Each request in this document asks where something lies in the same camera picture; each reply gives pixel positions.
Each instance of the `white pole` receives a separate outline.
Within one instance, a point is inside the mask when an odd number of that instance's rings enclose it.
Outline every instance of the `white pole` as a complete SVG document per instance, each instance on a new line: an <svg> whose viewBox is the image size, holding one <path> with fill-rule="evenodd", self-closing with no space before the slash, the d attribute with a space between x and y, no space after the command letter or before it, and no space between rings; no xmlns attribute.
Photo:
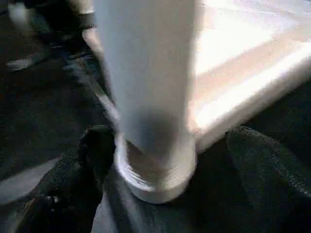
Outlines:
<svg viewBox="0 0 311 233"><path fill-rule="evenodd" d="M115 163L132 192L163 203L195 169L185 125L194 0L95 0L120 113Z"/></svg>

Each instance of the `dark floor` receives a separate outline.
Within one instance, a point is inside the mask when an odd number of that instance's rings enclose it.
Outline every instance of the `dark floor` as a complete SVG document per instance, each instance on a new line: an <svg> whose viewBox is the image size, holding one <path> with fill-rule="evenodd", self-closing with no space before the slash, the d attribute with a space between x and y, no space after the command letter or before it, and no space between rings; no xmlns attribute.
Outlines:
<svg viewBox="0 0 311 233"><path fill-rule="evenodd" d="M40 50L0 16L0 76L3 129L0 180L76 147L81 133L106 118L100 103L49 60L31 70L9 73L6 63Z"/></svg>
<svg viewBox="0 0 311 233"><path fill-rule="evenodd" d="M0 16L0 28L1 181L75 148L85 129L104 124L107 120L93 95L65 75L59 61L48 61L16 74L7 72L7 61L41 48L15 32L6 14ZM302 137L311 138L310 100L311 83L307 83L253 118L248 125L289 145L305 160L310 145L308 140L303 144L299 142ZM191 196L192 202L182 201L187 196ZM120 200L126 200L123 206L120 206ZM164 232L188 232L187 217L191 216L191 222L205 229L204 232L242 232L241 226L245 225L248 227L243 228L244 231L252 232L246 230L252 225L252 208L224 140L200 155L198 169L188 191L175 203L154 206L133 199L112 171L94 226L100 229L100 225L105 223L111 232L115 232L114 227L122 232L120 221L124 218L119 215L120 210L132 208L136 211L133 216L141 219L130 218L124 226L160 219L153 223L156 226L160 224L156 227L158 231L154 232L161 232L161 227L168 229ZM9 216L8 210L14 206L6 206L5 211L0 208L0 218ZM170 231L172 221L180 224L175 226L175 231Z"/></svg>

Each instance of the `pole base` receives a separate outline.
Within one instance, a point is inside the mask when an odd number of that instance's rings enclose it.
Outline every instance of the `pole base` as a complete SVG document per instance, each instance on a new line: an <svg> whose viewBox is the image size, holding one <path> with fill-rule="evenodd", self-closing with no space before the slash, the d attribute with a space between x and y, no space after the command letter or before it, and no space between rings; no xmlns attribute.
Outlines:
<svg viewBox="0 0 311 233"><path fill-rule="evenodd" d="M163 158L143 154L122 134L116 137L116 145L116 168L139 199L161 204L185 191L196 166L194 139L189 134Z"/></svg>

